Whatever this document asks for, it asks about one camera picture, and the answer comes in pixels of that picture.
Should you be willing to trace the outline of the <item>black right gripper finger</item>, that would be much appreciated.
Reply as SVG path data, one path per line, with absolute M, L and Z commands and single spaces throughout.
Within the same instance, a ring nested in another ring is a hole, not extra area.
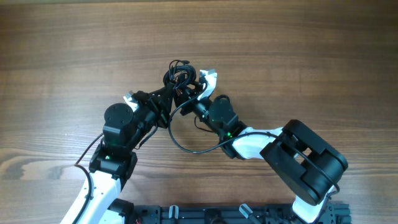
M 174 103 L 176 107 L 179 107 L 181 104 L 185 103 L 190 99 L 190 88 L 179 88 L 175 90 L 174 93 Z
M 205 84 L 197 81 L 194 81 L 191 84 L 187 85 L 187 91 L 189 93 L 201 93 L 204 90 L 204 88 Z

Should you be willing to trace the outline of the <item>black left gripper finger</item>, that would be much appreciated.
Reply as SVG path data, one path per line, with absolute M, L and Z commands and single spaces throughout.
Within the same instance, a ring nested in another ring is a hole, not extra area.
M 166 91 L 166 112 L 169 117 L 172 110 L 172 103 L 174 100 L 175 91 L 172 88 L 168 88 Z
M 162 87 L 159 90 L 150 92 L 147 96 L 148 98 L 172 98 L 174 96 L 174 83 L 168 83 L 166 86 Z

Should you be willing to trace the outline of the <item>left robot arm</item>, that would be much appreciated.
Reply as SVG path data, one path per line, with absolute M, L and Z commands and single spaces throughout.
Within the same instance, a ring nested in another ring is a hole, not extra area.
M 166 128 L 174 95 L 174 84 L 146 93 L 132 91 L 122 103 L 104 113 L 99 145 L 83 172 L 85 183 L 64 216 L 63 223 L 99 223 L 117 199 L 137 163 L 133 151 L 142 139 L 150 138 L 157 128 Z

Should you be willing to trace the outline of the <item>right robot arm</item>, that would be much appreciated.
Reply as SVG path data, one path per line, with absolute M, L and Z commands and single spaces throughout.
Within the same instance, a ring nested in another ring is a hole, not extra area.
M 297 119 L 276 129 L 246 126 L 226 95 L 209 99 L 207 84 L 179 88 L 174 100 L 182 115 L 194 113 L 219 137 L 218 147 L 230 158 L 263 159 L 296 195 L 292 211 L 302 223 L 316 223 L 332 195 L 348 161 L 317 133 Z

